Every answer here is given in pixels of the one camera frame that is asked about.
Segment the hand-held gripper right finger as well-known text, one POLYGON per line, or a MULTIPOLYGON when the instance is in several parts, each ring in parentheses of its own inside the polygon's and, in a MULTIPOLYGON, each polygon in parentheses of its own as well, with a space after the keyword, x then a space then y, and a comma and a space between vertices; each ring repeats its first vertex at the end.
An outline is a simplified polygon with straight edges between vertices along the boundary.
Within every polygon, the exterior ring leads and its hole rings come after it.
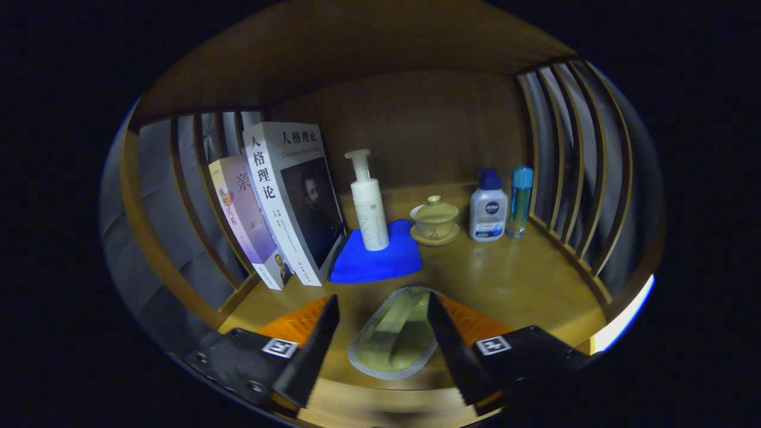
POLYGON ((460 395, 473 407, 523 407, 576 381, 595 356, 529 325, 509 328, 435 292, 427 321, 460 395))

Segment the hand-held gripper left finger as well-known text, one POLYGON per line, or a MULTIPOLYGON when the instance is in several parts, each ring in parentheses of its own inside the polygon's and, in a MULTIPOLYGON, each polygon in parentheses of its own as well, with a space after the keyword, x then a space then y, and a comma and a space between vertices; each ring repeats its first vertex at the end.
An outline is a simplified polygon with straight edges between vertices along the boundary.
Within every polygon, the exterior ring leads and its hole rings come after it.
POLYGON ((202 379, 267 411, 307 406, 339 325, 339 298, 327 295, 256 331, 234 328, 182 357, 202 379))

